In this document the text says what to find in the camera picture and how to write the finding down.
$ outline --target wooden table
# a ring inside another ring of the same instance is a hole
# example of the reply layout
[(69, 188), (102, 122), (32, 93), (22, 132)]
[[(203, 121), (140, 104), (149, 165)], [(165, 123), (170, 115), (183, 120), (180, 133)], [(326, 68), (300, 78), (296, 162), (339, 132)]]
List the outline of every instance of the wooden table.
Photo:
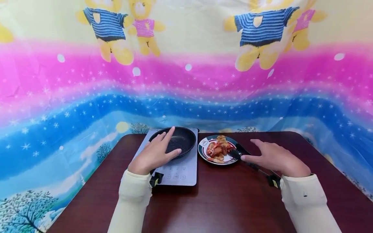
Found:
[[(275, 142), (318, 175), (342, 232), (371, 232), (373, 204), (301, 135), (293, 132), (223, 133), (253, 154), (250, 142)], [(198, 134), (198, 141), (210, 133)], [(118, 200), (120, 179), (145, 135), (126, 135), (114, 147), (48, 233), (104, 233)], [(195, 187), (157, 186), (145, 215), (144, 233), (293, 233), (280, 190), (244, 163), (214, 166), (198, 156)]]

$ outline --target striped shirt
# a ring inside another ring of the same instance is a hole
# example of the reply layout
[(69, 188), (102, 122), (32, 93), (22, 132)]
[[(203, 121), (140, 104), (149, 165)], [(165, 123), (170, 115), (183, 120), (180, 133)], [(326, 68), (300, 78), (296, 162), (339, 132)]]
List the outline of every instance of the striped shirt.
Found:
[[(242, 30), (239, 45), (250, 44), (259, 47), (281, 41), (284, 27), (288, 25), (288, 20), (297, 9), (299, 7), (289, 7), (282, 10), (246, 13), (235, 16), (237, 32)], [(254, 26), (254, 18), (256, 17), (262, 17), (258, 26)]]
[(136, 20), (134, 26), (137, 30), (138, 37), (153, 37), (154, 36), (154, 20), (153, 19), (144, 19)]
[[(89, 24), (92, 26), (97, 39), (102, 39), (103, 41), (126, 39), (123, 32), (123, 20), (128, 14), (92, 8), (85, 8), (83, 12)], [(99, 23), (95, 21), (93, 17), (94, 13), (99, 14)]]
[(315, 14), (315, 10), (307, 10), (305, 11), (297, 20), (297, 25), (294, 28), (294, 32), (308, 28), (310, 25), (310, 21)]

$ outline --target red-rimmed plate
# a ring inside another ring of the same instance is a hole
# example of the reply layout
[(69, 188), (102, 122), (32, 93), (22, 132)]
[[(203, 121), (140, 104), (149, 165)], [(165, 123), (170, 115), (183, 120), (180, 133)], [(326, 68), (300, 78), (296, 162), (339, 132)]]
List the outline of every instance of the red-rimmed plate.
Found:
[[(237, 162), (238, 161), (237, 159), (235, 159), (235, 158), (233, 158), (229, 155), (225, 155), (223, 160), (213, 159), (213, 158), (211, 158), (210, 156), (207, 155), (207, 148), (209, 147), (209, 145), (211, 143), (216, 143), (217, 142), (217, 140), (216, 140), (217, 137), (218, 137), (218, 135), (208, 136), (208, 137), (202, 139), (199, 142), (198, 153), (200, 154), (200, 156), (204, 160), (206, 160), (207, 162), (212, 163), (212, 164), (216, 164), (216, 165), (229, 165), (229, 164)], [(229, 138), (229, 137), (225, 137), (225, 139), (233, 147), (233, 149), (236, 149), (235, 145), (237, 144), (237, 142), (235, 140), (233, 140), (232, 138)]]

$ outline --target cooked food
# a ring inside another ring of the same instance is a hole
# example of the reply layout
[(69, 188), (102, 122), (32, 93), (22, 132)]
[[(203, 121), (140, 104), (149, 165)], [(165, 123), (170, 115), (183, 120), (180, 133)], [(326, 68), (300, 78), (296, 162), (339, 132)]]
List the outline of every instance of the cooked food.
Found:
[(224, 156), (228, 155), (228, 152), (232, 149), (225, 136), (219, 135), (216, 138), (216, 142), (210, 143), (207, 147), (206, 152), (210, 156), (207, 160), (215, 163), (224, 163)]

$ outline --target tablecloth backdrop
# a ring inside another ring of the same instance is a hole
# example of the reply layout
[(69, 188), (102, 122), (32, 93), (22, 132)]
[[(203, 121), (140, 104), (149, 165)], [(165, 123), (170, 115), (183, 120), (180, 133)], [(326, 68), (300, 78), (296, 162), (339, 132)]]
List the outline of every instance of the tablecloth backdrop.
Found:
[(1, 2), (3, 232), (45, 232), (121, 137), (172, 125), (297, 132), (372, 199), (372, 2)]

